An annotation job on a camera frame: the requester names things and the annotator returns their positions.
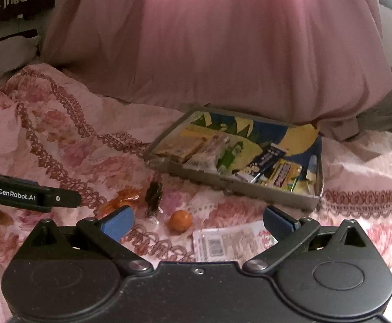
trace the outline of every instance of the pink bedding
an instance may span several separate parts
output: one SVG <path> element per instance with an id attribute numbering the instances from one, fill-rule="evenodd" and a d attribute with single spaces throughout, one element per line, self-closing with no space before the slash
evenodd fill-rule
<path id="1" fill-rule="evenodd" d="M 65 0 L 42 57 L 94 93 L 346 139 L 392 89 L 381 36 L 378 0 Z"/>
<path id="2" fill-rule="evenodd" d="M 0 89 L 0 173 L 71 188 L 81 193 L 78 209 L 49 214 L 0 206 L 0 277 L 36 223 L 50 217 L 59 225 L 110 212 L 105 203 L 120 192 L 143 195 L 153 171 L 141 154 L 182 113 L 143 104 L 123 105 L 90 93 L 83 85 L 46 65 L 28 66 Z M 392 270 L 392 134 L 364 132 L 350 143 L 323 142 L 325 193 L 311 216 L 323 225 L 357 218 Z M 191 232 L 261 220 L 265 204 L 223 194 L 203 185 L 162 176 L 162 216 L 176 209 L 193 214 L 183 235 L 160 226 L 153 230 L 144 213 L 122 239 L 154 264 L 193 261 Z M 294 217 L 304 214 L 282 207 Z M 392 300 L 386 316 L 392 321 Z M 0 323 L 10 312 L 0 292 Z"/>

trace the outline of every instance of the clear plastic wrapper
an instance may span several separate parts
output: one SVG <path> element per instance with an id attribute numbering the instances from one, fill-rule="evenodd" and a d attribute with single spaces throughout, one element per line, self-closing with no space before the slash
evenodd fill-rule
<path id="1" fill-rule="evenodd" d="M 315 183 L 317 179 L 317 156 L 312 155 L 308 163 L 307 180 L 309 183 Z"/>
<path id="2" fill-rule="evenodd" d="M 169 160 L 162 157 L 153 157 L 146 161 L 146 166 L 153 170 L 162 170 L 162 167 L 167 164 Z"/>
<path id="3" fill-rule="evenodd" d="M 210 137 L 203 146 L 186 162 L 183 167 L 197 171 L 217 173 L 218 161 L 225 154 L 230 138 L 219 132 Z"/>

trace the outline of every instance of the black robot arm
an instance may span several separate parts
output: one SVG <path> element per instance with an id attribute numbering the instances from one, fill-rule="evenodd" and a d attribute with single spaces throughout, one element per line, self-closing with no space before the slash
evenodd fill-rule
<path id="1" fill-rule="evenodd" d="M 79 193 L 41 186 L 36 182 L 0 175 L 0 204 L 40 212 L 50 212 L 53 206 L 76 208 L 81 203 Z"/>
<path id="2" fill-rule="evenodd" d="M 321 227 L 267 207 L 265 227 L 279 242 L 242 269 L 154 270 L 117 242 L 132 223 L 129 207 L 71 227 L 40 221 L 3 276 L 10 322 L 387 323 L 392 274 L 355 220 Z"/>

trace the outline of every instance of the metal tray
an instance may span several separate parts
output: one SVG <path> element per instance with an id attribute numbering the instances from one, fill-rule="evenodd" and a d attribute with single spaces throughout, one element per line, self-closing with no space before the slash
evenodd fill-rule
<path id="1" fill-rule="evenodd" d="M 181 164 L 175 163 L 168 159 L 159 159 L 155 155 L 153 150 L 170 134 L 175 134 L 180 132 L 183 128 L 188 125 L 188 119 L 194 115 L 195 112 L 209 112 L 214 114 L 222 114 L 240 117 L 243 119 L 250 119 L 254 121 L 259 121 L 267 124 L 277 124 L 289 127 L 295 127 L 296 125 L 289 125 L 281 123 L 278 121 L 257 117 L 254 115 L 243 114 L 234 111 L 226 111 L 223 109 L 216 109 L 211 107 L 196 108 L 187 112 L 183 117 L 176 121 L 172 126 L 170 126 L 165 132 L 163 132 L 159 137 L 157 137 L 154 142 L 147 148 L 144 153 L 145 162 L 155 161 L 155 164 L 150 164 L 150 167 L 162 172 L 169 173 L 170 175 L 176 175 L 191 181 L 200 182 L 206 185 L 213 186 L 222 190 L 230 191 L 235 194 L 246 195 L 251 198 L 264 200 L 270 204 L 278 204 L 284 206 L 290 206 L 300 210 L 313 211 L 317 204 L 319 203 L 320 197 L 323 193 L 323 169 L 322 161 L 320 156 L 317 160 L 317 179 L 314 186 L 316 195 L 298 195 L 287 191 L 282 191 L 275 188 L 262 187 L 252 183 L 241 182 L 238 180 L 230 179 L 224 175 L 217 175 L 213 173 L 206 173 L 202 171 L 195 171 L 184 169 Z"/>

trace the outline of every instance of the floral bedsheet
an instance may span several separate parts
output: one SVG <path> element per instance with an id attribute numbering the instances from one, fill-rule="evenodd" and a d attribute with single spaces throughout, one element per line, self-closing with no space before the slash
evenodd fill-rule
<path id="1" fill-rule="evenodd" d="M 191 232 L 262 219 L 265 204 L 159 177 L 141 156 L 147 145 L 182 113 L 141 104 L 124 105 L 90 93 L 82 84 L 46 65 L 24 68 L 0 88 L 0 173 L 80 192 L 82 207 L 42 214 L 0 205 L 0 277 L 25 237 L 42 218 L 58 225 L 102 217 L 123 198 L 136 210 L 135 226 L 123 245 L 150 260 L 193 261 Z M 392 134 L 364 132 L 355 141 L 324 139 L 325 191 L 311 217 L 322 225 L 358 219 L 392 270 Z M 163 211 L 154 227 L 141 212 L 149 182 L 161 178 Z M 283 208 L 294 217 L 299 210 Z M 163 221 L 177 209 L 194 224 L 173 234 Z M 392 321 L 392 300 L 386 310 Z M 0 323 L 10 312 L 0 292 Z"/>

